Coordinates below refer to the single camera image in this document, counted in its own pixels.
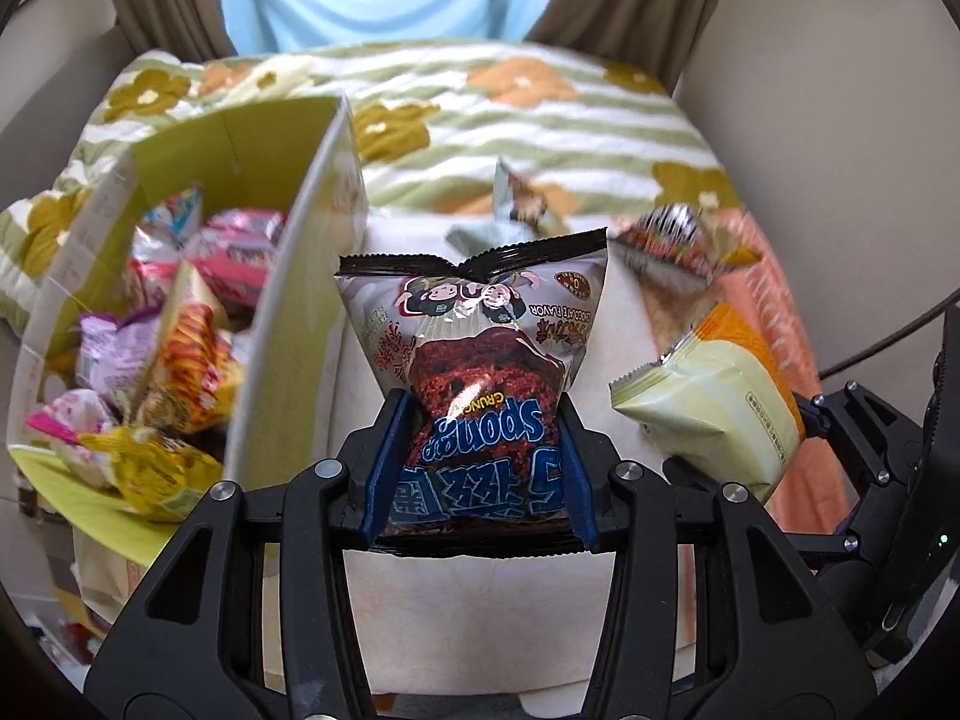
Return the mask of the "cream orange snack bag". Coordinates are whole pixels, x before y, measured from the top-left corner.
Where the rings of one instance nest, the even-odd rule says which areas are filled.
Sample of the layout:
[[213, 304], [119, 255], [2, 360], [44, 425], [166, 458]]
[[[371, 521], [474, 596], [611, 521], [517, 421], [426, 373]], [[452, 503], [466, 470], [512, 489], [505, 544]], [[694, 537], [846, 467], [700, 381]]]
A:
[[666, 457], [765, 502], [805, 439], [793, 390], [766, 341], [726, 302], [659, 359], [609, 386], [610, 403]]

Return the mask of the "brown sponge cake bag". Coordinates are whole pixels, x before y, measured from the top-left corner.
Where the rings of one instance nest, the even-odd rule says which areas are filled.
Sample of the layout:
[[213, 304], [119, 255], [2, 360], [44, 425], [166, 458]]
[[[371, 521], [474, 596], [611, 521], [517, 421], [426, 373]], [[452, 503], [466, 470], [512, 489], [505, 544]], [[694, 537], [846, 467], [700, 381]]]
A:
[[342, 259], [335, 284], [377, 385], [410, 392], [418, 413], [374, 491], [383, 535], [566, 525], [558, 401], [586, 357], [606, 271], [600, 229], [460, 263]]

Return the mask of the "pink white snack bag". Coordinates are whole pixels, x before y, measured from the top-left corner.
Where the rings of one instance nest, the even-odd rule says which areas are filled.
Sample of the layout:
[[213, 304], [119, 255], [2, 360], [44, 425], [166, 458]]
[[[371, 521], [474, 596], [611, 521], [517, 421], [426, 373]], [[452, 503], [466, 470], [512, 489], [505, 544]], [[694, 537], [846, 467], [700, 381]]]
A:
[[256, 307], [274, 268], [286, 216], [262, 208], [231, 208], [213, 215], [184, 245], [221, 302]]

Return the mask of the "pink striped snack bag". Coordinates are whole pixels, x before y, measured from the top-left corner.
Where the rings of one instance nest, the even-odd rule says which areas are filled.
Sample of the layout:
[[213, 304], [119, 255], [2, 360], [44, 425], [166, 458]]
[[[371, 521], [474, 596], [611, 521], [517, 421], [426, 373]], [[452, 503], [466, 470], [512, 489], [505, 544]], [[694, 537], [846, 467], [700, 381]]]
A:
[[109, 433], [117, 426], [114, 413], [94, 390], [68, 390], [32, 411], [25, 424], [47, 440], [73, 476], [94, 489], [116, 488], [109, 455], [89, 450], [80, 442], [82, 434]]

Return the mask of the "purple snack bag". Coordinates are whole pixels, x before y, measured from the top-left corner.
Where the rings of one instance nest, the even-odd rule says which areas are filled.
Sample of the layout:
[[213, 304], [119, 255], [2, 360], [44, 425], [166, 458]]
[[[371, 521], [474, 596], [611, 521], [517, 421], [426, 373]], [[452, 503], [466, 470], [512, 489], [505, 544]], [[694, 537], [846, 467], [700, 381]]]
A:
[[135, 312], [124, 320], [109, 314], [83, 314], [76, 383], [91, 388], [117, 408], [124, 406], [137, 392], [155, 356], [158, 328], [160, 312], [156, 309]]

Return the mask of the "white blue snack bag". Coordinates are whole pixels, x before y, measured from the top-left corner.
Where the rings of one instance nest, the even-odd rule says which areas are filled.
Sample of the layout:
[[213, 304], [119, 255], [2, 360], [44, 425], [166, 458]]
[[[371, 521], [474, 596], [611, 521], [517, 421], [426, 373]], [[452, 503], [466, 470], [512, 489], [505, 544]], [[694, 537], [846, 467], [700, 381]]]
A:
[[202, 189], [191, 185], [153, 206], [135, 227], [132, 257], [139, 263], [176, 265], [182, 249], [199, 231], [203, 218]]

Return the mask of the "yellow snack bag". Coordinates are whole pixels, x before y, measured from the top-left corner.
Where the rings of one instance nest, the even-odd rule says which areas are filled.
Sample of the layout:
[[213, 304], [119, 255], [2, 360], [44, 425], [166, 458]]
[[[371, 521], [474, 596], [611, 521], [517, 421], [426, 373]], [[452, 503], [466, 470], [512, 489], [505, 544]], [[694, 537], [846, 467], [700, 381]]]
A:
[[223, 465], [194, 445], [145, 426], [116, 426], [78, 436], [80, 445], [106, 454], [114, 486], [148, 522], [181, 523], [223, 478]]

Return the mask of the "green cardboard box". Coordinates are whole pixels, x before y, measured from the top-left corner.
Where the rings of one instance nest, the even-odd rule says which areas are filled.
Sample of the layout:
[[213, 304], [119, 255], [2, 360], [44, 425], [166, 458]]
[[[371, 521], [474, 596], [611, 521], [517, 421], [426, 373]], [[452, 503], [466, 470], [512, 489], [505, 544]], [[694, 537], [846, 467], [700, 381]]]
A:
[[270, 488], [317, 460], [334, 275], [366, 211], [340, 98], [227, 107], [129, 146], [21, 338], [7, 444], [29, 483], [146, 566], [210, 484]]

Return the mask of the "orange patterned snack bag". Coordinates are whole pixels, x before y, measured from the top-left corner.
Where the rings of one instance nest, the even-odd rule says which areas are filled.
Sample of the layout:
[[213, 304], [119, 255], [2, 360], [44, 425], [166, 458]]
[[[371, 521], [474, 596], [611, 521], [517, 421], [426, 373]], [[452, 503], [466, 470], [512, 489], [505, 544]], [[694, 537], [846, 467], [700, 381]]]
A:
[[161, 312], [158, 343], [140, 387], [135, 421], [179, 436], [224, 426], [244, 379], [228, 314], [183, 260]]

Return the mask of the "crumpled yellow red bag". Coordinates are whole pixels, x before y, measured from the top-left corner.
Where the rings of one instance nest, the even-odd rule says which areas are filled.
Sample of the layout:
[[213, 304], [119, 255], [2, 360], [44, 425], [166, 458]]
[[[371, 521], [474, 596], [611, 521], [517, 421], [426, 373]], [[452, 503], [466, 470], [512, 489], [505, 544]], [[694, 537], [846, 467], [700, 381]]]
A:
[[715, 213], [685, 203], [654, 206], [636, 218], [612, 221], [607, 240], [631, 270], [675, 289], [704, 289], [763, 259]]

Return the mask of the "grey white snack bag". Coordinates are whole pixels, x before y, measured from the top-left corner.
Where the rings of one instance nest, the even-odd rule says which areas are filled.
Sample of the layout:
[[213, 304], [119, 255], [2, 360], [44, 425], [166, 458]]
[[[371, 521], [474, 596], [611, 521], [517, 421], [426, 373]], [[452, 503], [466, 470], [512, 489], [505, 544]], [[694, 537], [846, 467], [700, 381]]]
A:
[[473, 257], [503, 245], [558, 238], [570, 232], [560, 213], [551, 208], [547, 194], [500, 160], [494, 171], [491, 218], [453, 224], [444, 239], [459, 254]]

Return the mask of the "floral striped blanket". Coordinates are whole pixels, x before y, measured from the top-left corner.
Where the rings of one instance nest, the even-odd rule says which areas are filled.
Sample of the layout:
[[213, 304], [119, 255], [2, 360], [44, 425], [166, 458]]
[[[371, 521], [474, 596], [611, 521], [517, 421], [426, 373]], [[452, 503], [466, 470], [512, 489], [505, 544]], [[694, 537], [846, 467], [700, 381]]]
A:
[[452, 213], [505, 160], [578, 215], [739, 208], [724, 167], [654, 76], [535, 44], [359, 44], [192, 64], [162, 50], [112, 80], [59, 176], [2, 213], [2, 317], [25, 330], [71, 222], [125, 149], [222, 107], [345, 96], [371, 205]]

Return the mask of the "right brown curtain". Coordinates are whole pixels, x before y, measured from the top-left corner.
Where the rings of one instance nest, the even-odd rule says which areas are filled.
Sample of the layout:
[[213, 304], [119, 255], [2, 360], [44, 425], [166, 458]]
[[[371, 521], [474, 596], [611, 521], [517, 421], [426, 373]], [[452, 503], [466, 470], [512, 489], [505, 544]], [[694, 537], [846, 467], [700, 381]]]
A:
[[630, 64], [672, 91], [719, 0], [550, 0], [531, 43]]

